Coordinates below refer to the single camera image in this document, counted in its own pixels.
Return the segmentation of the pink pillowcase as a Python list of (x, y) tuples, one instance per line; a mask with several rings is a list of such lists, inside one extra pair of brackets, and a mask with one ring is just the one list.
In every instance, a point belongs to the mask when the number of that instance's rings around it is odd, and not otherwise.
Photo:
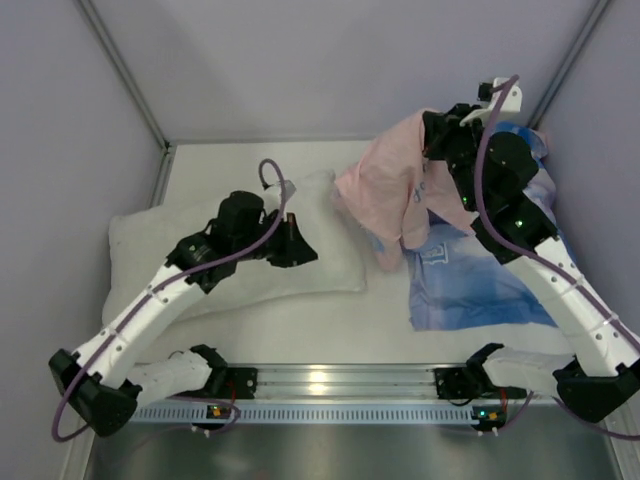
[(423, 156), (423, 115), (433, 112), (421, 109), (378, 135), (334, 183), (334, 205), (364, 230), (387, 272), (399, 267), (405, 249), (425, 244), (430, 212), (473, 233), (475, 215), (463, 208), (447, 164)]

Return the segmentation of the white pillow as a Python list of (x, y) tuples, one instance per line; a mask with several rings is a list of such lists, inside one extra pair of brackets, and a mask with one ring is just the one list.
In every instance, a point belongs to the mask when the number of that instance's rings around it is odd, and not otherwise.
[(234, 191), (113, 218), (103, 324), (167, 278), (191, 290), (182, 319), (290, 295), (364, 290), (361, 256), (331, 203), (334, 180), (333, 171), (318, 171), (262, 193)]

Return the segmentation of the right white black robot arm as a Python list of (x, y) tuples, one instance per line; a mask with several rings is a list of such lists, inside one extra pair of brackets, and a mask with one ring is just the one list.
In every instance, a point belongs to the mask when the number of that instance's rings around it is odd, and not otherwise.
[(423, 156), (443, 161), (481, 245), (520, 280), (554, 321), (570, 355), (518, 351), (490, 343), (466, 362), (480, 392), (502, 387), (555, 398), (597, 424), (639, 391), (639, 338), (595, 293), (572, 262), (549, 216), (525, 190), (540, 173), (526, 140), (483, 125), (479, 106), (425, 111)]

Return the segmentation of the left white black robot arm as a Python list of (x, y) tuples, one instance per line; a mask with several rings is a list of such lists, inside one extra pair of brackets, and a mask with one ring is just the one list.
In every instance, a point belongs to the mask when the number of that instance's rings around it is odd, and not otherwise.
[(168, 326), (243, 261), (292, 268), (317, 260), (294, 214), (267, 212), (256, 194), (235, 191), (207, 226), (178, 241), (150, 283), (110, 324), (74, 351), (60, 349), (49, 368), (62, 396), (86, 428), (108, 437), (155, 401), (193, 394), (212, 398), (228, 366), (217, 351), (196, 345), (168, 360), (139, 365), (139, 356)]

